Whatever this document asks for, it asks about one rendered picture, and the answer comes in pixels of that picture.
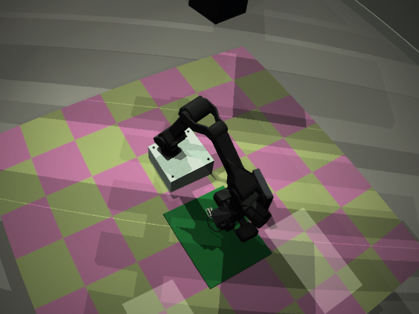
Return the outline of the green circuit board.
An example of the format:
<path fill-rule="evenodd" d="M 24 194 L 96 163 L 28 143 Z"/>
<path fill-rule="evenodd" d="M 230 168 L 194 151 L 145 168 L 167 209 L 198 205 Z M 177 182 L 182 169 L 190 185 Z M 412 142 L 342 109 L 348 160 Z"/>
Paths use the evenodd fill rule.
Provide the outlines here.
<path fill-rule="evenodd" d="M 272 254 L 259 234 L 241 242 L 233 231 L 240 227 L 238 221 L 228 232 L 225 229 L 215 232 L 221 228 L 211 217 L 211 211 L 218 208 L 213 196 L 224 188 L 221 186 L 163 214 L 209 288 Z"/>

